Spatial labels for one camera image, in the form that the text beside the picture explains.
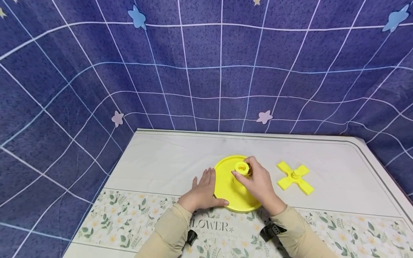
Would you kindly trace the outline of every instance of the left hand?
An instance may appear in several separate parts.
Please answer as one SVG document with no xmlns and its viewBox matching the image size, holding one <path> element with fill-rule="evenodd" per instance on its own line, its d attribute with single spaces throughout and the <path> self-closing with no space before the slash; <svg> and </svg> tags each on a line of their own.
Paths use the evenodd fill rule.
<svg viewBox="0 0 413 258">
<path fill-rule="evenodd" d="M 197 177 L 192 181 L 192 189 L 179 198 L 178 203 L 190 213 L 197 209 L 207 209 L 216 206 L 227 206 L 229 202 L 225 199 L 214 198 L 215 191 L 215 169 L 209 168 L 202 174 L 199 184 Z"/>
</svg>

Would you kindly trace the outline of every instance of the fabric wall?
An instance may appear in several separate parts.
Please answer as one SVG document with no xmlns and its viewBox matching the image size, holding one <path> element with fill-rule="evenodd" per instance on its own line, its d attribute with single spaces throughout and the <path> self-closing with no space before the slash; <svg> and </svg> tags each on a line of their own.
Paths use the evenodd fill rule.
<svg viewBox="0 0 413 258">
<path fill-rule="evenodd" d="M 136 128 L 351 135 L 413 192 L 407 0 L 1 0 L 0 257 L 60 257 Z"/>
</svg>

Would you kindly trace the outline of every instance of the right hand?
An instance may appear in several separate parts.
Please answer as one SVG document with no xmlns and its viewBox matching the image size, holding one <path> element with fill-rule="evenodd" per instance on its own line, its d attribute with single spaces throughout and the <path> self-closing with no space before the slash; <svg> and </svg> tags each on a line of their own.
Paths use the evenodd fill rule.
<svg viewBox="0 0 413 258">
<path fill-rule="evenodd" d="M 261 166 L 254 156 L 246 158 L 244 162 L 252 168 L 251 179 L 232 171 L 235 178 L 248 189 L 271 216 L 284 211 L 287 205 L 275 194 L 270 173 Z"/>
</svg>

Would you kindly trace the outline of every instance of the floral pattern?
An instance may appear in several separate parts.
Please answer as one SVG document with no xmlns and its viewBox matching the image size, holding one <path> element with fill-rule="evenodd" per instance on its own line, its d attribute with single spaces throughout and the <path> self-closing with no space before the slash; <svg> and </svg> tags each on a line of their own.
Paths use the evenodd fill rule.
<svg viewBox="0 0 413 258">
<path fill-rule="evenodd" d="M 74 242 L 119 250 L 138 250 L 176 196 L 103 189 Z M 413 258 L 413 237 L 401 218 L 373 217 L 297 209 L 338 257 Z M 277 239 L 265 242 L 259 232 L 270 221 L 262 210 L 234 213 L 224 208 L 197 211 L 190 227 L 198 233 L 182 257 L 286 258 Z"/>
</svg>

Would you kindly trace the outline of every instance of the yellow plastic base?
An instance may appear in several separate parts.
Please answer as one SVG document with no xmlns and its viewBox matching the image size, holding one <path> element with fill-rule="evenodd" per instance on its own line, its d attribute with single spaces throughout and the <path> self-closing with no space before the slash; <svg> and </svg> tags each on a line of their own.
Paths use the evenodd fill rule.
<svg viewBox="0 0 413 258">
<path fill-rule="evenodd" d="M 251 212 L 261 207 L 257 199 L 231 173 L 235 170 L 241 175 L 248 177 L 249 167 L 244 162 L 246 158 L 239 155 L 229 156 L 215 165 L 216 183 L 214 195 L 216 198 L 228 200 L 230 204 L 226 208 L 235 212 Z"/>
<path fill-rule="evenodd" d="M 283 178 L 277 182 L 281 189 L 286 190 L 292 183 L 296 183 L 300 190 L 302 190 L 306 195 L 309 195 L 314 191 L 314 188 L 301 178 L 301 176 L 309 172 L 308 168 L 304 165 L 301 165 L 296 170 L 292 170 L 285 162 L 281 162 L 277 165 L 277 167 L 282 172 L 287 174 L 286 178 Z"/>
</svg>

